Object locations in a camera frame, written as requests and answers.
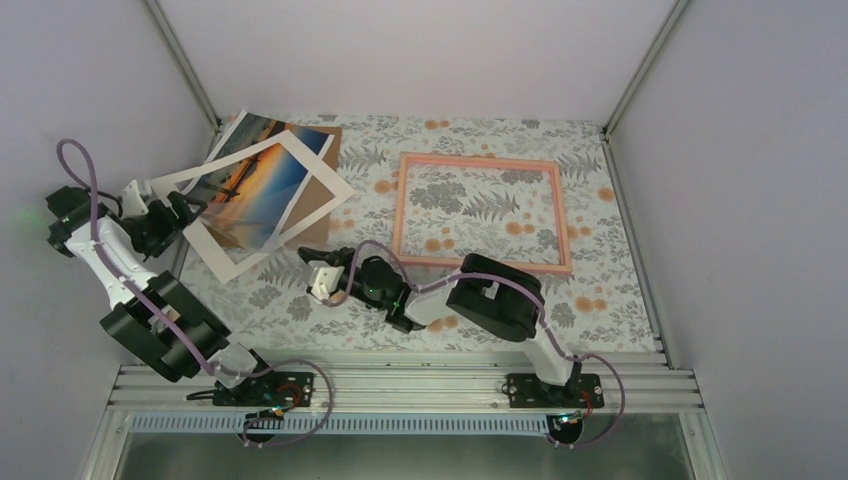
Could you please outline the white paper mat border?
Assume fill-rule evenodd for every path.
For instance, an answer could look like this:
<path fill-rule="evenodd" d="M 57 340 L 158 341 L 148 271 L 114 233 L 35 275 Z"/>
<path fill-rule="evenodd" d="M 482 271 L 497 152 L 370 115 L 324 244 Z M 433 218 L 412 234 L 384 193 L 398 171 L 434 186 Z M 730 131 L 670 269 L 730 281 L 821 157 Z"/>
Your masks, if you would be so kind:
<path fill-rule="evenodd" d="M 227 283 L 328 216 L 355 191 L 327 163 L 334 133 L 295 126 L 201 166 L 155 178 L 166 199 L 180 189 L 207 206 L 183 234 Z"/>

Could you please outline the pink wooden picture frame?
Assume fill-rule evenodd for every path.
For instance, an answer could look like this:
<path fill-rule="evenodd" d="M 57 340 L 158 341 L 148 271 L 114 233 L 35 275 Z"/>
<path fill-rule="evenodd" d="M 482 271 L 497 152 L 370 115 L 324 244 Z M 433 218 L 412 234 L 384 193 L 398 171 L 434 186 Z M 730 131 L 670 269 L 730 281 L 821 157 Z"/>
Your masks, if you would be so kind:
<path fill-rule="evenodd" d="M 569 274 L 560 167 L 404 153 L 391 247 L 406 265 L 454 267 L 476 253 L 533 273 Z"/>

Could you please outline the sunset photo print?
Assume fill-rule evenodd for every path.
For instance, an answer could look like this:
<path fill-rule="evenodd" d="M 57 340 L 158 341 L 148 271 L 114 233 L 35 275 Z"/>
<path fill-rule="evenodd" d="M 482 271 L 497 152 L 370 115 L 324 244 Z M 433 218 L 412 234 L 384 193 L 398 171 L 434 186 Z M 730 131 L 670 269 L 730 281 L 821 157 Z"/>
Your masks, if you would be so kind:
<path fill-rule="evenodd" d="M 199 177 L 187 196 L 207 205 L 201 222 L 222 248 L 258 251 L 278 234 L 311 178 L 275 143 Z"/>

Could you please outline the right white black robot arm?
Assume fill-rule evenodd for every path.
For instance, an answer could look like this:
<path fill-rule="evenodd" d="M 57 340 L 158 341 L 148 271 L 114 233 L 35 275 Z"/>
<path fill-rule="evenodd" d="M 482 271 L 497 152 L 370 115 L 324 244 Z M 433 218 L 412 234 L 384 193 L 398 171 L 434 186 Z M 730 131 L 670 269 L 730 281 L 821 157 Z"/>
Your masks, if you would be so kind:
<path fill-rule="evenodd" d="M 403 333 L 423 330 L 449 315 L 464 318 L 520 347 L 549 404 L 565 407 L 578 397 L 580 368 L 545 320 L 536 277 L 472 253 L 443 279 L 418 286 L 397 257 L 365 258 L 362 251 L 298 248 L 299 258 L 311 269 L 308 294 L 329 307 L 355 299 L 384 313 L 385 322 Z"/>

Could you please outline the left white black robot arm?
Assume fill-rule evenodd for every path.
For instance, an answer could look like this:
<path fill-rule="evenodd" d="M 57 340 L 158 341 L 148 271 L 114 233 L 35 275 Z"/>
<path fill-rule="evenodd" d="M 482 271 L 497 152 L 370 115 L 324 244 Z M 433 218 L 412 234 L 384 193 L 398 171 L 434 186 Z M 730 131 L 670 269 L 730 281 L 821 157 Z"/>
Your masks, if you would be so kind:
<path fill-rule="evenodd" d="M 111 310 L 100 325 L 110 337 L 168 381 L 206 372 L 218 388 L 238 387 L 252 404 L 276 396 L 278 377 L 255 351 L 230 342 L 230 330 L 172 273 L 142 263 L 197 220 L 204 202 L 171 192 L 126 218 L 95 202 L 86 187 L 65 186 L 46 202 L 56 217 L 51 246 L 85 262 L 107 292 Z"/>

